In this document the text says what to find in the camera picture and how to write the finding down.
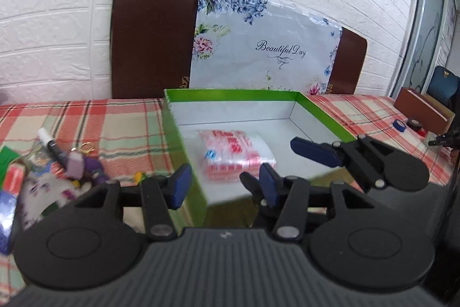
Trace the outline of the printed plastic zip bag pack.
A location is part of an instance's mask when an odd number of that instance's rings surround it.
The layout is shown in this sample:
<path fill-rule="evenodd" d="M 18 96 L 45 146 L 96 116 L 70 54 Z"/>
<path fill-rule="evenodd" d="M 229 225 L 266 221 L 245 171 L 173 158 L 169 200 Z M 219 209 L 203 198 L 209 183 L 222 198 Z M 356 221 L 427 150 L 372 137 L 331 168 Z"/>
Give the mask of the printed plastic zip bag pack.
<path fill-rule="evenodd" d="M 264 163 L 276 166 L 275 155 L 257 132 L 197 130 L 196 152 L 200 170 L 211 181 L 234 179 L 242 172 L 257 176 Z"/>

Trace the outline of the purple keychain toy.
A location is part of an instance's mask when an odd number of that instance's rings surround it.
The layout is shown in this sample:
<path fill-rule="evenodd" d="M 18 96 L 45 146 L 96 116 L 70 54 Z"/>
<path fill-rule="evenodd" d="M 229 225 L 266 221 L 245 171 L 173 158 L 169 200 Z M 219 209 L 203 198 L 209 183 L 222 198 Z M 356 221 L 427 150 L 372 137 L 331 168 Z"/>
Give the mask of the purple keychain toy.
<path fill-rule="evenodd" d="M 94 185 L 107 182 L 110 177 L 106 175 L 102 162 L 92 156 L 93 151 L 95 148 L 91 143 L 73 147 L 67 156 L 66 176 L 79 181 L 91 180 Z"/>

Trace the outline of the black white marker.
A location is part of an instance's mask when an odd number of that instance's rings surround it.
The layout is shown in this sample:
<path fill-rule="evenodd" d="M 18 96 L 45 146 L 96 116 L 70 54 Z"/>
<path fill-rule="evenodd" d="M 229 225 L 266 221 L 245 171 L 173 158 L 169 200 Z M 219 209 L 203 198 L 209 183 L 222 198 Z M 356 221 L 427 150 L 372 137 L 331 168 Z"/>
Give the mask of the black white marker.
<path fill-rule="evenodd" d="M 56 141 L 51 137 L 45 128 L 38 129 L 38 138 L 43 146 L 46 147 L 48 153 L 64 168 L 66 169 L 68 157 L 67 154 L 61 150 Z"/>

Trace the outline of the white plush cat toy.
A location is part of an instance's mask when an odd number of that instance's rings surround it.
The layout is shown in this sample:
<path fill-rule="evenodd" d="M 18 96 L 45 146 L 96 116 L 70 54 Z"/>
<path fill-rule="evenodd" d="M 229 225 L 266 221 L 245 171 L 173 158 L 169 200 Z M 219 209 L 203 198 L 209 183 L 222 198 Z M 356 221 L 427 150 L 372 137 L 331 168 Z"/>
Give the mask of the white plush cat toy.
<path fill-rule="evenodd" d="M 47 215 L 82 196 L 92 188 L 90 182 L 77 187 L 78 181 L 58 178 L 52 173 L 29 174 L 19 197 L 20 222 L 23 230 L 43 220 Z"/>

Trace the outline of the red small box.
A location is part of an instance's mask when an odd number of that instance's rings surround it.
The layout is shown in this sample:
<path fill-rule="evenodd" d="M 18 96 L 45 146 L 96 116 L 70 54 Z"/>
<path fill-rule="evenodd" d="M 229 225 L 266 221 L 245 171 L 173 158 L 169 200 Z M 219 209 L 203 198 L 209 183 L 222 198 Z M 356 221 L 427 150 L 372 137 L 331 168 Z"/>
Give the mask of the red small box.
<path fill-rule="evenodd" d="M 8 166 L 2 183 L 2 190 L 18 196 L 20 194 L 23 181 L 26 177 L 26 166 L 20 163 L 12 163 Z"/>

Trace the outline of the blue card box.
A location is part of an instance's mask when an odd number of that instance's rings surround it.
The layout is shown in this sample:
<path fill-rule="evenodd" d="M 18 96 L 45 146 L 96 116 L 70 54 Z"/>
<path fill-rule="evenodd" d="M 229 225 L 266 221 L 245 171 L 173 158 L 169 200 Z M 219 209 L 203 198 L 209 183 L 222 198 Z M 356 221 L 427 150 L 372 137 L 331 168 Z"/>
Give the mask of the blue card box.
<path fill-rule="evenodd" d="M 0 197 L 0 252 L 9 255 L 17 232 L 16 221 L 17 198 L 1 190 Z"/>

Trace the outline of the green small box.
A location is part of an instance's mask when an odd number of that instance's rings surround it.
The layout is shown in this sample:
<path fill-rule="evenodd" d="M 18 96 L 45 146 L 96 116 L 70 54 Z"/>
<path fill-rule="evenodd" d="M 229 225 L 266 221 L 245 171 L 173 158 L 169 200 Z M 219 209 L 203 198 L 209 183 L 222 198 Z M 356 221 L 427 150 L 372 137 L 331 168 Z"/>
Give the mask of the green small box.
<path fill-rule="evenodd" d="M 1 151 L 0 151 L 0 185 L 2 185 L 5 180 L 6 172 L 8 170 L 9 165 L 19 157 L 20 155 L 16 151 L 8 148 L 7 146 L 4 146 L 1 148 Z"/>

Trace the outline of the blue tape roll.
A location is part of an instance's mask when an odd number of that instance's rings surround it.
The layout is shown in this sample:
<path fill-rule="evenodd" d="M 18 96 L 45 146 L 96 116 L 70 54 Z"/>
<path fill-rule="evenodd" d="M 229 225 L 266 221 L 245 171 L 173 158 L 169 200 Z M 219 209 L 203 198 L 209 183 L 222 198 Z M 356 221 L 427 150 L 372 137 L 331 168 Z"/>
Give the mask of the blue tape roll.
<path fill-rule="evenodd" d="M 406 130 L 406 124 L 400 119 L 395 119 L 392 124 L 399 132 L 404 132 Z"/>

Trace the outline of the black tape roll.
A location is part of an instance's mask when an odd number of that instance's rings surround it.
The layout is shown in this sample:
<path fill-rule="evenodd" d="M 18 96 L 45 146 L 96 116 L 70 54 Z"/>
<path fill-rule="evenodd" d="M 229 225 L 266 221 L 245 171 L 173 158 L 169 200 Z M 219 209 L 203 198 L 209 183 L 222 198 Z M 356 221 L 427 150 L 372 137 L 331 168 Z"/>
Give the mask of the black tape roll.
<path fill-rule="evenodd" d="M 422 123 L 416 119 L 407 119 L 406 124 L 414 132 L 419 132 L 423 128 Z"/>

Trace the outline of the green open cardboard box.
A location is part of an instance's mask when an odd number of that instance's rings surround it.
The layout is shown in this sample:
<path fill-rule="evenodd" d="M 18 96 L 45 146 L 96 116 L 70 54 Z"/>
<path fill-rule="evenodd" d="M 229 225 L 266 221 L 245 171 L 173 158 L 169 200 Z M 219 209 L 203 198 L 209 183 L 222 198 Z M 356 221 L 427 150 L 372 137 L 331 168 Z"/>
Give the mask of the green open cardboard box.
<path fill-rule="evenodd" d="M 317 178 L 331 173 L 295 155 L 291 140 L 298 136 L 315 143 L 350 142 L 355 137 L 301 93 L 258 89 L 167 89 L 163 129 L 174 168 L 191 164 L 193 182 L 185 208 L 193 226 L 234 227 L 255 216 L 249 192 L 240 180 L 214 182 L 201 169 L 203 159 L 197 131 L 240 130 L 258 134 L 274 154 L 280 175 Z"/>

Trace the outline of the plaid bed blanket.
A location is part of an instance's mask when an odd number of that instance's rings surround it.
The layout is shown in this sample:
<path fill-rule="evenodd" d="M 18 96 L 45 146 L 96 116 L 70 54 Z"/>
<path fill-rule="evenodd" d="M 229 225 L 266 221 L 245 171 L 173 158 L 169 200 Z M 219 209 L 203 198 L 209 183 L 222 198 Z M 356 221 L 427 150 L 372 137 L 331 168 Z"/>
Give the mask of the plaid bed blanket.
<path fill-rule="evenodd" d="M 457 167 L 424 152 L 417 133 L 398 132 L 379 97 L 309 98 L 354 140 L 367 135 L 421 159 L 426 188 L 364 192 L 343 167 L 317 178 L 277 172 L 310 183 L 302 239 L 276 239 L 275 213 L 249 191 L 247 224 L 193 226 L 184 200 L 169 210 L 177 238 L 149 239 L 139 184 L 179 168 L 164 99 L 2 107 L 3 144 L 29 153 L 45 128 L 64 150 L 93 144 L 110 177 L 18 235 L 13 253 L 27 286 L 10 305 L 437 306 L 427 283 L 446 274 L 438 260 Z"/>

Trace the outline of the brown wooden box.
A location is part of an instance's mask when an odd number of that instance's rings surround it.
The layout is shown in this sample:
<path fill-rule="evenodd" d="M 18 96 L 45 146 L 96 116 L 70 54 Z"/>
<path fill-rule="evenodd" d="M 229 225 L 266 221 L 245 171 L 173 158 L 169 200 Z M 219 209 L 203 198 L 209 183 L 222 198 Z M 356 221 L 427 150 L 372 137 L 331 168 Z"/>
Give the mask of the brown wooden box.
<path fill-rule="evenodd" d="M 402 88 L 394 107 L 406 118 L 419 121 L 426 131 L 437 135 L 446 133 L 455 118 L 455 113 L 441 102 L 414 89 Z"/>

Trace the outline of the dark brown headboard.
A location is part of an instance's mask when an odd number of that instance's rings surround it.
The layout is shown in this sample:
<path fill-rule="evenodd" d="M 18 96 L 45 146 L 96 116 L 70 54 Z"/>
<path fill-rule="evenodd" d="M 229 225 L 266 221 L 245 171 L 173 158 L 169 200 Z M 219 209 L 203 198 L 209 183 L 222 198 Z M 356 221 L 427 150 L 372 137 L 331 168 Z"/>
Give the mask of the dark brown headboard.
<path fill-rule="evenodd" d="M 194 89 L 189 78 L 197 0 L 113 0 L 112 6 L 112 96 L 160 97 L 165 89 Z M 325 94 L 353 93 L 367 53 L 367 40 L 341 27 Z"/>

